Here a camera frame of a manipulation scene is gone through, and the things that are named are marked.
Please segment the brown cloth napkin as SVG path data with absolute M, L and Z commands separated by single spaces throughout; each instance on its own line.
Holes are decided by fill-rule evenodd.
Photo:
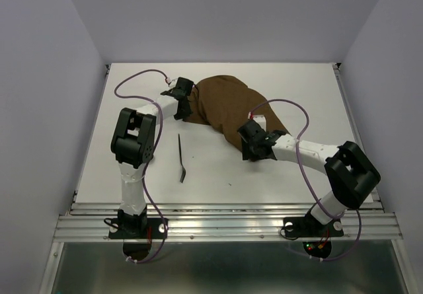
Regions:
M 199 81 L 188 100 L 192 113 L 184 121 L 211 126 L 239 151 L 242 146 L 237 130 L 247 121 L 251 110 L 265 116 L 268 131 L 287 131 L 265 103 L 266 98 L 234 76 L 218 75 Z

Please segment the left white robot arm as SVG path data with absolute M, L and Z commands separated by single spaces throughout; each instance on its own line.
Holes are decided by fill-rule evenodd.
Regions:
M 148 103 L 136 109 L 121 109 L 110 149 L 118 162 L 121 202 L 116 218 L 106 218 L 110 239 L 146 239 L 166 237 L 159 230 L 165 219 L 148 219 L 145 201 L 146 166 L 152 160 L 167 118 L 183 120 L 192 114 L 189 96 L 194 83 L 179 77 L 168 83 L 155 100 L 141 96 Z

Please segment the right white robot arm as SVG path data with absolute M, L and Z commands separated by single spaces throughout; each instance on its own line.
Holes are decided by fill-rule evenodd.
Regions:
M 312 168 L 326 175 L 331 190 L 304 216 L 286 217 L 283 232 L 288 239 L 319 237 L 328 233 L 341 237 L 340 218 L 348 210 L 357 210 L 381 180 L 381 175 L 354 142 L 324 145 L 294 138 L 275 130 L 265 131 L 249 120 L 237 130 L 241 137 L 243 160 L 272 159 L 296 163 L 301 172 Z

